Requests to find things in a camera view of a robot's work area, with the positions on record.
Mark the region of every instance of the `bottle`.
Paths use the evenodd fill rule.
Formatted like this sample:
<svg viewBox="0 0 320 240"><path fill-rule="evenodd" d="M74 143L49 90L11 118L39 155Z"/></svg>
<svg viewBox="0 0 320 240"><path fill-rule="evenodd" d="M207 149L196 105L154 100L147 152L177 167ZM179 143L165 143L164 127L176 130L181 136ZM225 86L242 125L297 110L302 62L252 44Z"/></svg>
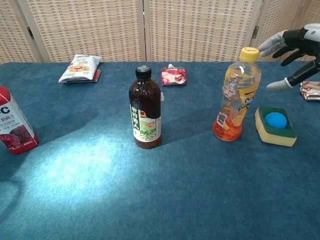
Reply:
<svg viewBox="0 0 320 240"><path fill-rule="evenodd" d="M133 136L139 147L151 149L161 143L161 91L149 66L138 66L135 75L129 88Z"/></svg>
<svg viewBox="0 0 320 240"><path fill-rule="evenodd" d="M234 141L242 132L248 107L260 84L261 70L255 64L259 50L244 47L240 61L231 64L225 74L222 107L213 123L213 132L221 140Z"/></svg>
<svg viewBox="0 0 320 240"><path fill-rule="evenodd" d="M12 154L38 145L38 137L9 90L0 85L0 140Z"/></svg>

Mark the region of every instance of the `black bottle cap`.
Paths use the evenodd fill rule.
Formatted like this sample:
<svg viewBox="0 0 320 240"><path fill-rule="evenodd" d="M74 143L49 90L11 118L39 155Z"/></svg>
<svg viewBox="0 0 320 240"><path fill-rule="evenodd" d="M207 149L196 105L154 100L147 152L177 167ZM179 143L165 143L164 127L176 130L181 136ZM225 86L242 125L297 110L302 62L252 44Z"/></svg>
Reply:
<svg viewBox="0 0 320 240"><path fill-rule="evenodd" d="M146 65L137 66L135 69L135 76L139 80L149 80L151 78L151 67Z"/></svg>

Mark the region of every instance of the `yellow sponge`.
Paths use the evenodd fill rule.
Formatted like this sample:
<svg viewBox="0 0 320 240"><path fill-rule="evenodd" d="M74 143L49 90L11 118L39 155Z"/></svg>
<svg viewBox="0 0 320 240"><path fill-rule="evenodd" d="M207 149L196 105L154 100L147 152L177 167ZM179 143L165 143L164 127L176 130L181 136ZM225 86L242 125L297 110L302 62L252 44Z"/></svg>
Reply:
<svg viewBox="0 0 320 240"><path fill-rule="evenodd" d="M278 112L285 116L287 126L283 129L278 129L270 126L265 121L265 116L269 113ZM268 106L260 106L255 112L255 127L259 133L261 140L265 143L276 144L281 146L292 147L296 140L297 134L293 129L292 123L288 118L286 110L283 108L275 108Z"/></svg>

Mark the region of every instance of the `orange juice bottle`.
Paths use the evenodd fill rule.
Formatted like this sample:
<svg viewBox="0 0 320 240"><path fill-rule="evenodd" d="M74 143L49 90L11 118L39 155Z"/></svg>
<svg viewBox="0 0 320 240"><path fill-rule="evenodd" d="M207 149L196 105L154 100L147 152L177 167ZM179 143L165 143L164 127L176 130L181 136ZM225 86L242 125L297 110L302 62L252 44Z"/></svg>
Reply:
<svg viewBox="0 0 320 240"><path fill-rule="evenodd" d="M221 140L234 141L242 132L244 117L260 84L261 70L255 64L258 55L256 48L244 47L240 61L226 71L222 107L213 123L213 132Z"/></svg>

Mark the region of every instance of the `food package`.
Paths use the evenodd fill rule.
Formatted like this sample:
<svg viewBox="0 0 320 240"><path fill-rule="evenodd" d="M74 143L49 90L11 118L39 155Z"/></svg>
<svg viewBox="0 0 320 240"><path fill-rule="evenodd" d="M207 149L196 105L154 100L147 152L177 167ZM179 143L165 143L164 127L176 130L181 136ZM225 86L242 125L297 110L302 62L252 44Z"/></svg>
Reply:
<svg viewBox="0 0 320 240"><path fill-rule="evenodd" d="M94 81L97 67L101 61L99 56L74 55L72 62L59 79L59 83L90 83Z"/></svg>
<svg viewBox="0 0 320 240"><path fill-rule="evenodd" d="M300 92L306 101L320 101L320 81L303 81Z"/></svg>
<svg viewBox="0 0 320 240"><path fill-rule="evenodd" d="M185 85L187 84L187 74L183 67L174 67L169 64L161 70L162 86Z"/></svg>

